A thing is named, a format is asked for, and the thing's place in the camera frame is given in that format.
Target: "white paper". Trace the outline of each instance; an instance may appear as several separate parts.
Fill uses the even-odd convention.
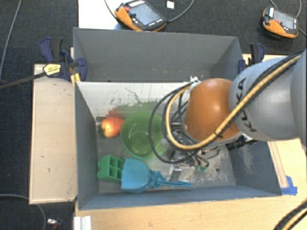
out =
[[[114,14],[121,3],[131,0],[106,0]],[[79,0],[79,27],[92,29],[114,29],[117,21],[107,9],[104,0]]]

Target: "orange device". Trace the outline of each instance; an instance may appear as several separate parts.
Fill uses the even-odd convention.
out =
[[[114,13],[134,31],[159,31],[166,25],[166,18],[145,0],[122,3]]]
[[[295,38],[299,33],[298,19],[275,8],[266,8],[262,19],[264,29],[279,38]]]

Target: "black cable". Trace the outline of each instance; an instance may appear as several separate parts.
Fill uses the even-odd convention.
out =
[[[21,83],[25,83],[25,82],[32,81],[32,80],[35,80],[35,79],[39,79],[39,78],[44,77],[44,76],[46,76],[46,73],[41,72],[41,73],[38,73],[34,76],[30,76],[30,77],[19,79],[19,80],[13,81],[13,82],[9,82],[9,83],[6,83],[4,85],[0,85],[0,90],[4,90],[6,88],[9,88],[9,87],[21,84]]]
[[[20,9],[21,2],[22,2],[22,0],[19,0],[18,7],[16,9],[15,16],[14,16],[13,22],[11,24],[10,32],[8,34],[8,37],[6,39],[6,43],[5,43],[5,46],[4,46],[4,50],[3,50],[3,54],[2,54],[2,60],[1,60],[1,63],[0,63],[0,79],[1,79],[1,74],[2,74],[2,68],[3,68],[3,65],[4,65],[4,59],[5,59],[5,55],[6,55],[6,50],[7,50],[8,45],[9,45],[9,40],[10,40],[10,37],[12,35],[12,30],[13,30],[13,27],[14,27],[14,24],[15,24],[15,21],[16,21],[16,17],[17,17],[18,11]]]
[[[289,220],[291,220],[295,215],[297,215],[299,212],[303,211],[304,209],[307,208],[307,202],[303,202],[302,204],[300,204],[298,207],[296,207],[295,209],[291,210],[289,213],[287,213],[287,215],[285,215],[279,222],[278,224],[275,226],[274,230],[282,230],[283,227],[287,224],[287,222]],[[302,220],[304,217],[306,216],[306,214],[303,214],[300,218],[298,218],[292,225],[291,228],[292,229],[300,220]]]
[[[111,15],[113,16],[113,18],[114,18],[115,20],[118,20],[118,19],[116,18],[116,16],[113,14],[113,12],[111,11],[111,9],[109,8],[109,6],[108,6],[106,0],[104,0],[104,1],[105,1],[105,4],[106,4],[106,8],[109,10],[109,12],[110,12]]]
[[[150,116],[150,119],[149,119],[149,125],[148,125],[148,136],[149,136],[149,143],[151,145],[151,148],[154,152],[154,154],[156,155],[156,157],[161,160],[162,162],[165,162],[165,163],[170,163],[170,164],[176,164],[176,163],[181,163],[181,162],[184,162],[185,160],[187,160],[188,158],[194,156],[197,152],[198,152],[198,149],[194,152],[192,152],[191,154],[189,154],[188,156],[184,157],[184,158],[181,158],[181,159],[178,159],[178,160],[166,160],[164,158],[162,158],[158,152],[156,151],[155,147],[154,147],[154,143],[153,143],[153,139],[152,139],[152,123],[153,123],[153,116],[154,114],[156,113],[157,109],[159,108],[159,106],[161,105],[161,103],[166,100],[169,96],[173,95],[173,94],[176,94],[178,91],[184,89],[185,87],[187,86],[190,86],[192,84],[192,82],[176,89],[176,90],[173,90],[172,92],[170,92],[169,94],[167,94],[166,96],[164,96],[157,104],[156,106],[153,108],[153,111],[151,113],[151,116]]]
[[[225,132],[226,129],[229,128],[229,126],[236,120],[237,117],[239,117],[239,115],[244,111],[244,109],[268,86],[270,85],[273,81],[275,81],[278,77],[280,77],[283,73],[285,73],[287,70],[289,70],[292,66],[295,65],[295,63],[289,65],[287,68],[285,68],[283,71],[281,71],[279,74],[277,74],[276,76],[274,76],[270,81],[268,81],[265,85],[263,85],[242,107],[241,109],[238,111],[238,113],[236,114],[236,116],[234,118],[232,118],[228,124],[222,129],[222,131],[220,133],[217,134],[217,136],[220,136],[222,133]],[[281,67],[283,64],[277,64],[277,68]],[[258,77],[255,81],[259,82],[260,79],[263,79],[262,76]],[[246,94],[248,94],[251,91],[251,87],[249,88],[249,90],[247,91]]]
[[[0,198],[21,198],[24,200],[29,200],[29,198],[22,196],[22,195],[17,195],[17,194],[0,194]],[[46,215],[44,210],[42,209],[42,207],[40,205],[34,205],[36,207],[38,207],[38,209],[40,210],[40,212],[42,213],[42,217],[43,217],[43,230],[46,229]]]
[[[286,58],[282,59],[281,61],[275,63],[274,65],[270,66],[268,69],[266,69],[265,71],[263,71],[256,79],[255,81],[251,84],[249,90],[247,91],[247,93],[249,93],[262,79],[264,79],[265,77],[267,77],[269,74],[271,74],[273,71],[275,71],[276,69],[278,69],[281,65],[283,65],[284,63],[286,63],[287,61],[293,59],[294,57],[301,55],[304,52],[304,50],[299,51],[297,53],[294,53],[292,55],[287,56]]]
[[[275,7],[275,9],[278,9],[278,7],[276,6],[276,4],[273,2],[273,0],[270,0],[270,2],[271,2],[271,4]],[[302,9],[302,2],[301,2],[301,0],[298,0],[298,3],[299,3],[299,8],[298,8],[298,12],[297,12],[297,14],[296,14],[296,18],[300,15],[300,13],[301,13],[301,9]],[[299,28],[299,31],[302,33],[302,34],[304,34],[305,36],[307,36],[306,35],[306,33],[301,29],[301,28]]]
[[[256,80],[255,82],[259,82],[261,79],[263,79],[265,76],[269,75],[273,70],[278,69],[279,67],[283,66],[284,63],[288,62],[289,60],[293,59],[295,56],[301,54],[301,52],[296,53],[294,55],[288,56],[285,59],[283,59],[282,61],[278,62],[277,64],[274,64],[272,67],[270,67],[269,69],[267,69],[266,71],[264,71],[264,73],[262,73]],[[236,116],[234,118],[232,118],[228,124],[221,130],[221,132],[219,132],[218,134],[216,134],[216,137],[214,139],[212,139],[208,144],[206,144],[205,146],[201,147],[207,147],[209,144],[212,144],[223,132],[225,132],[225,130],[227,128],[229,128],[229,126],[235,121],[235,119],[243,112],[243,110],[269,85],[271,84],[273,81],[275,81],[278,77],[280,77],[283,73],[285,73],[287,70],[289,70],[292,66],[295,65],[295,63],[292,63],[291,65],[289,65],[288,67],[286,67],[283,71],[281,71],[280,73],[278,73],[276,76],[274,76],[270,81],[268,81],[264,86],[262,86],[261,88],[259,88],[259,90],[257,90],[257,92],[250,98],[249,101],[247,101],[238,111],[238,113],[236,114]],[[177,92],[179,92],[180,90],[182,90],[184,87],[181,87],[179,89],[176,89],[174,91],[172,91],[170,94],[168,94],[167,96],[165,96],[162,100],[160,100],[160,102],[158,103],[157,106],[159,106],[162,101],[164,101],[166,98],[168,98],[170,95],[175,95]],[[249,88],[249,90],[247,91],[247,93],[249,93],[252,90],[252,87]],[[151,123],[150,123],[150,127],[149,127],[149,134],[151,135]],[[186,158],[182,158],[178,161],[166,161],[165,159],[162,159],[159,155],[157,156],[160,160],[167,162],[167,163],[178,163],[181,162],[182,160],[186,160],[189,156],[187,156]]]
[[[104,0],[104,1],[105,1],[105,4],[106,4],[106,8],[109,10],[109,12],[110,12],[111,15],[114,17],[114,19],[118,21],[117,17],[113,14],[113,12],[111,11],[111,9],[109,8],[109,6],[108,6],[106,0]],[[193,5],[194,1],[195,1],[195,0],[192,0],[192,2],[189,4],[189,6],[188,6],[180,15],[176,16],[176,17],[173,18],[173,19],[167,20],[167,22],[172,22],[172,21],[178,19],[179,17],[181,17],[183,14],[185,14],[185,13],[190,9],[190,7]]]

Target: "blue tape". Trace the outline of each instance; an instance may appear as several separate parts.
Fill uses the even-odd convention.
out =
[[[289,186],[281,188],[282,195],[296,195],[297,194],[297,186],[293,186],[293,182],[290,176],[287,176],[287,181]]]

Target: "blue plastic object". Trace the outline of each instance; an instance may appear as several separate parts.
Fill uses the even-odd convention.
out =
[[[290,176],[286,175],[286,178],[287,178],[289,186],[285,188],[281,188],[282,195],[294,195],[295,196],[297,194],[297,186],[293,186],[293,182]]]
[[[145,163],[133,158],[126,158],[121,177],[121,189],[131,193],[140,193],[149,187],[191,186],[189,182],[169,182],[159,171],[151,171]]]

